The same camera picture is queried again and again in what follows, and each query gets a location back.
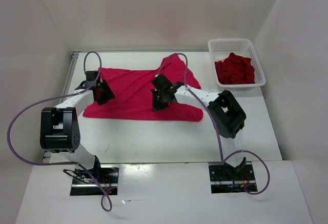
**laundry basket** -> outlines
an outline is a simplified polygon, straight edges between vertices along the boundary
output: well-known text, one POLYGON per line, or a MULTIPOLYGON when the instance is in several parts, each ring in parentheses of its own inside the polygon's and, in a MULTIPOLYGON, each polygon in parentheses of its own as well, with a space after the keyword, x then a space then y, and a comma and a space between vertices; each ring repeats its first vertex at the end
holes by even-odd
POLYGON ((256 55, 254 46, 249 39, 246 38, 218 38, 209 41, 209 51, 212 59, 212 67, 215 75, 216 83, 224 88, 247 88, 247 87, 260 87, 266 82, 265 76, 256 55), (251 64, 255 69, 255 83, 254 84, 236 84, 224 85, 219 82, 215 70, 215 62, 223 61, 229 54, 233 52, 236 55, 251 58, 251 64))

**white table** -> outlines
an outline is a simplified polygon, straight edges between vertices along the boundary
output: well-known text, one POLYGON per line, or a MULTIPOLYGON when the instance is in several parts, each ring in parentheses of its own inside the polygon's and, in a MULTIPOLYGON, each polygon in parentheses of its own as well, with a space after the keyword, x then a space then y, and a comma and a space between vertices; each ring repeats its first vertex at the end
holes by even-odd
MULTIPOLYGON (((156 69, 172 52, 101 52, 104 68, 132 70, 156 69)), ((209 52, 184 52, 204 90, 217 90, 209 52)), ((85 79, 80 53, 76 61, 69 93, 85 79)), ((87 70, 99 66, 96 55, 87 60, 87 70)), ((233 91, 247 119, 243 129, 243 149, 258 154, 263 160, 282 160, 267 108, 260 88, 233 91)), ((205 113, 199 123, 184 121, 135 121, 78 117, 81 143, 101 163, 159 163, 219 161, 219 149, 210 118, 205 113)), ((227 143, 223 143, 225 156, 227 143)), ((257 160, 248 154, 248 160, 257 160)), ((51 161, 62 161, 52 155, 51 161)))
MULTIPOLYGON (((69 196, 72 166, 33 167, 16 224, 72 223, 288 223, 311 224, 293 164, 268 161, 269 188, 258 196, 211 194, 207 163, 121 165, 113 211, 100 207, 100 196, 69 196)), ((253 162, 257 186, 267 180, 253 162)))

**red cloth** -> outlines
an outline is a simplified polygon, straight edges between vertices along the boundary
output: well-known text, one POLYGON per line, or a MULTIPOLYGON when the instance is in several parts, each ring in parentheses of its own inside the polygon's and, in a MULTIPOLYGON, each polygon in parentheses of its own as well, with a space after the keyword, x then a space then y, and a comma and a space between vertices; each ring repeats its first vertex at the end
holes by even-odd
MULTIPOLYGON (((172 83, 183 82, 186 65, 179 56, 172 56, 164 65, 161 73, 172 83)), ((152 112, 151 80, 157 70, 126 70, 102 68, 104 79, 108 82, 115 98, 99 106, 97 102, 88 106, 84 117, 112 118, 130 120, 186 120, 200 121, 203 117, 201 109, 170 103, 165 110, 152 112)), ((200 89, 200 85, 193 73, 188 69, 187 84, 200 89)))
POLYGON ((224 85, 254 84, 254 67, 251 59, 230 53, 224 61, 215 62, 219 82, 224 85))

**white wall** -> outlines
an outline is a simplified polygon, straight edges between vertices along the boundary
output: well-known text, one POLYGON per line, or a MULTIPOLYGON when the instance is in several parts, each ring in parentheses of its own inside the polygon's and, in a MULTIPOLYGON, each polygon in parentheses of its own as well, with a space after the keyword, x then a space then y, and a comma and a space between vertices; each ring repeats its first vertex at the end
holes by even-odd
POLYGON ((44 0, 70 50, 207 49, 254 40, 274 0, 44 0))
MULTIPOLYGON (((42 0, 0 0, 0 11, 0 222, 11 224, 31 167, 11 154, 5 139, 8 123, 24 106, 61 93, 70 53, 42 0)), ((14 147, 30 160, 40 160, 42 152, 42 108, 23 115, 12 131, 14 147)))
POLYGON ((315 224, 327 223, 328 0, 277 0, 255 47, 282 154, 294 160, 315 224))

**pink fabric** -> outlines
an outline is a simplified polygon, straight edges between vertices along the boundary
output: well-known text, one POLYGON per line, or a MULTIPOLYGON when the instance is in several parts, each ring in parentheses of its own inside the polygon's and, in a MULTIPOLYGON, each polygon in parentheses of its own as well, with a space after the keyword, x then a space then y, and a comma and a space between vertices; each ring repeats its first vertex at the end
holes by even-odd
MULTIPOLYGON (((185 67, 184 62, 176 55, 166 62, 161 73, 172 83, 183 82, 185 67)), ((154 87, 150 81, 155 77, 157 71, 158 69, 126 70, 103 68, 102 74, 112 89, 115 98, 102 106, 94 102, 86 108, 83 116, 130 120, 200 121, 203 117, 202 110, 189 105, 170 103, 169 108, 152 112, 151 89, 154 89, 154 87)), ((187 84, 200 89, 198 81, 189 69, 187 84)))

